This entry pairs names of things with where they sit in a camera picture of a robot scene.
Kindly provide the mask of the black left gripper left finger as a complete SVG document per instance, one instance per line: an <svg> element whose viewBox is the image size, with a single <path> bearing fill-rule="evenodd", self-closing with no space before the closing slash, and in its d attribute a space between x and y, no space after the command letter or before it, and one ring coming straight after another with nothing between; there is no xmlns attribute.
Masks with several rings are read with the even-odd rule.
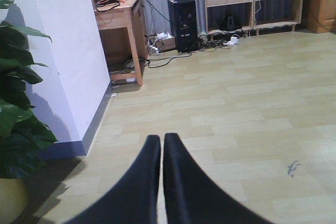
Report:
<svg viewBox="0 0 336 224"><path fill-rule="evenodd" d="M157 223L161 143L149 135L120 180L67 223Z"/></svg>

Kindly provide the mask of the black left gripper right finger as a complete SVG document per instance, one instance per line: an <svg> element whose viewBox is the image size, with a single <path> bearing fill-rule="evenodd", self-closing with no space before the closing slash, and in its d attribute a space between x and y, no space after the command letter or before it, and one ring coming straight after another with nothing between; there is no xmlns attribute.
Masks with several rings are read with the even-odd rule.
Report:
<svg viewBox="0 0 336 224"><path fill-rule="evenodd" d="M176 133L164 137L163 187L168 223L269 223L217 186Z"/></svg>

